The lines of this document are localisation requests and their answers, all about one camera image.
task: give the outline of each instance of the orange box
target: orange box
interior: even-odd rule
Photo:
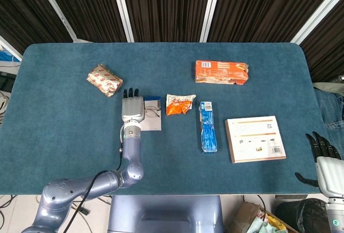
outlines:
[[[248,65],[245,63],[197,60],[195,82],[209,84],[245,84]]]

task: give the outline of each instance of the trash bag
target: trash bag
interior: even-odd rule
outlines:
[[[284,202],[275,215],[300,233],[331,233],[325,204],[316,198]]]

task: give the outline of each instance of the orange wrapper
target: orange wrapper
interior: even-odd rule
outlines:
[[[117,92],[123,80],[115,76],[109,69],[102,64],[96,66],[89,72],[87,81],[98,88],[103,94],[110,97]]]
[[[192,101],[196,95],[178,96],[170,95],[166,96],[166,115],[173,114],[186,114],[188,110],[192,108]]]

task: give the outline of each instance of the table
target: table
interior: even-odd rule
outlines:
[[[245,85],[196,84],[196,60],[249,64]],[[124,80],[107,98],[86,81],[97,64]],[[143,96],[196,94],[186,115],[142,132],[145,176],[117,194],[314,193],[305,133],[327,136],[305,56],[292,43],[46,43],[25,51],[0,129],[0,194],[39,194],[56,178],[81,178],[119,163],[124,88]],[[200,101],[212,101],[218,152],[200,149]],[[225,119],[275,115],[287,159],[232,164]]]

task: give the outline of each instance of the blue box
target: blue box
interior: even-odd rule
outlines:
[[[202,130],[200,137],[202,139],[203,153],[214,153],[217,151],[217,142],[211,101],[201,101],[199,104],[199,119]]]

